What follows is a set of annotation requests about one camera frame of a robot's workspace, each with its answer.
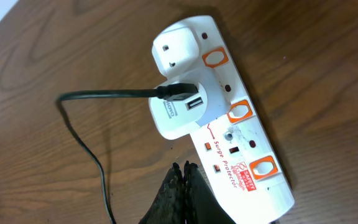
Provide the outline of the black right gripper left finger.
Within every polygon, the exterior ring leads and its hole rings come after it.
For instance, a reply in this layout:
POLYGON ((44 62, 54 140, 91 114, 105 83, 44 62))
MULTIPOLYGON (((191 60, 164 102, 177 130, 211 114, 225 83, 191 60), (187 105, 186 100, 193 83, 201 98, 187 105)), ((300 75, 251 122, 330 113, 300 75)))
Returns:
POLYGON ((185 185, 180 166, 169 168, 149 210, 139 224, 183 224, 185 185))

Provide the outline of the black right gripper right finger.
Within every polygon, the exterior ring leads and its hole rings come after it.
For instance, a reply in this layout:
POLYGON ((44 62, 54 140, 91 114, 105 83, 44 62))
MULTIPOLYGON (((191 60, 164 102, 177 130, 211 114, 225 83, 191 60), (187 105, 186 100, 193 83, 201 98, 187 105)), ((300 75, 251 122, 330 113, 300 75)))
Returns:
POLYGON ((189 224, 235 224, 223 210, 202 176, 198 165, 186 161, 185 220, 189 224))

